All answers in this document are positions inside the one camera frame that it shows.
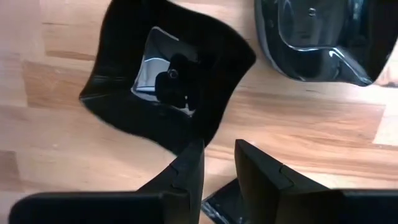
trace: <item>wooden floor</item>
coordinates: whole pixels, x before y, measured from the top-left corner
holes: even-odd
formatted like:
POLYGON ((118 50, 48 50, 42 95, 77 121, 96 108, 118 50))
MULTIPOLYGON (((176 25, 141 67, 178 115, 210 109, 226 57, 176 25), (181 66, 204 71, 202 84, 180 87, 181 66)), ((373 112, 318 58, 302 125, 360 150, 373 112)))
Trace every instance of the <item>wooden floor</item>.
MULTIPOLYGON (((235 178, 236 138, 328 187, 398 188, 398 89, 294 82, 264 62, 252 0, 176 2, 225 21, 258 55, 206 150, 204 197, 235 178)), ((108 4, 0 1, 0 223, 24 195, 137 189, 174 158, 77 100, 108 4)), ((394 52, 378 83, 397 77, 394 52)))

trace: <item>black object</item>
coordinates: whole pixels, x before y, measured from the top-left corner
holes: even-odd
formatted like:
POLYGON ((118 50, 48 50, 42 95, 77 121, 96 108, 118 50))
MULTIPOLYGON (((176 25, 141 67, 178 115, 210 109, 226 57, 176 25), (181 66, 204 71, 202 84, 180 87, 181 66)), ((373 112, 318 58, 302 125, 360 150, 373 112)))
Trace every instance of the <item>black object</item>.
POLYGON ((272 66, 303 82, 372 84, 398 36, 395 0, 255 0, 272 66))
POLYGON ((197 141, 135 192, 34 194, 13 206, 9 223, 198 223, 203 168, 197 141))
POLYGON ((135 192, 28 196, 13 206, 9 223, 198 223, 203 150, 255 59, 216 19, 166 0, 113 0, 80 100, 104 122, 177 158, 135 192))
POLYGON ((235 163, 238 182, 202 203, 216 223, 398 223, 398 190, 330 190, 243 140, 235 163))

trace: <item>wood grain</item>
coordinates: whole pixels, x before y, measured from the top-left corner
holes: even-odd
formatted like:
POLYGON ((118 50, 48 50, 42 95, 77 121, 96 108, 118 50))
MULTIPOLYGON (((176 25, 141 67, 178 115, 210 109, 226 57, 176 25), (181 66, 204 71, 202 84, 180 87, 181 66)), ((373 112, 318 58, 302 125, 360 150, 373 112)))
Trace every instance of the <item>wood grain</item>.
MULTIPOLYGON (((27 194, 134 190, 174 159, 78 102, 109 2, 0 3, 0 223, 27 194)), ((329 187, 398 187, 398 89, 384 87, 398 83, 397 49, 377 85, 295 82, 264 60, 252 1, 174 2, 224 21, 257 53, 205 151, 204 197, 236 177, 237 138, 329 187)))

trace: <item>black plastic piece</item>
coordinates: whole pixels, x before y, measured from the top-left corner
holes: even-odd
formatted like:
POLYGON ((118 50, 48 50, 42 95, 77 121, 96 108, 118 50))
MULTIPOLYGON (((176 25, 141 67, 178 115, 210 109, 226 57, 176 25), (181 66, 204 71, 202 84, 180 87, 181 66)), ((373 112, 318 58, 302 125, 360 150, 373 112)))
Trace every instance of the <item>black plastic piece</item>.
POLYGON ((177 158, 135 192, 28 196, 9 223, 198 223, 204 148, 255 59, 237 32, 209 16, 166 0, 112 0, 80 101, 177 158))
POLYGON ((202 141, 190 144, 135 192, 30 195, 13 206, 9 223, 198 223, 203 149, 202 141))
MULTIPOLYGON (((115 128, 144 136, 179 154, 193 139, 203 139, 205 146, 211 141, 233 90, 255 60, 246 41, 214 18, 166 0, 113 0, 104 18, 95 66, 80 100, 115 128), (169 41, 159 47, 167 60, 192 49, 197 52, 193 57, 197 67, 185 64, 187 71, 179 71, 190 77, 182 82, 187 91, 198 89, 187 97, 191 114, 178 109, 184 103, 178 94, 171 99, 163 94, 164 98, 153 102, 131 91, 154 27, 158 27, 157 33, 162 29, 180 43, 169 41)), ((178 62, 171 65, 184 66, 178 62)))
POLYGON ((303 82, 359 86, 379 77, 398 37, 395 0, 255 0, 272 66, 303 82))
POLYGON ((216 223, 398 223, 398 190, 330 190, 243 140, 235 163, 238 182, 202 202, 216 223))

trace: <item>black plastic part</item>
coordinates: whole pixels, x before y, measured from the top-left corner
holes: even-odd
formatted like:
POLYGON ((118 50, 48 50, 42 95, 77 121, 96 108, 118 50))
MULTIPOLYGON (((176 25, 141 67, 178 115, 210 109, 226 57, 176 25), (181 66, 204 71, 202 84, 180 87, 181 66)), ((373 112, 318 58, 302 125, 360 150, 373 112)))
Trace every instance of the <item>black plastic part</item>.
POLYGON ((395 0, 255 0, 272 66, 303 82, 359 86, 379 77, 398 36, 395 0))
POLYGON ((236 31, 209 16, 166 0, 112 0, 80 101, 104 122, 155 141, 177 158, 135 192, 56 192, 23 198, 13 206, 9 223, 198 223, 203 150, 255 60, 236 31), (170 66, 156 74, 155 84, 134 93, 154 29, 156 37, 169 37, 160 60, 170 66), (181 52, 197 57, 188 59, 181 52), (172 70, 178 73, 177 82, 166 76, 172 70), (189 113, 181 110, 186 104, 189 113))
POLYGON ((180 154, 193 139, 203 139, 205 146, 211 141, 233 90, 255 60, 246 41, 214 18, 166 0, 113 0, 103 21, 95 66, 80 100, 115 128, 180 154), (201 70, 190 67, 189 71, 196 76, 192 80, 201 80, 200 90, 188 97, 193 100, 192 115, 176 110, 167 100, 146 101, 131 92, 153 27, 199 52, 201 70))
POLYGON ((235 163, 239 186, 234 180, 202 203, 216 223, 398 223, 398 190, 330 190, 243 140, 235 163))
POLYGON ((244 224, 248 221, 237 179, 204 199, 201 209, 216 224, 244 224))
POLYGON ((189 145, 135 192, 54 192, 17 202, 10 224, 198 223, 203 189, 203 142, 189 145))

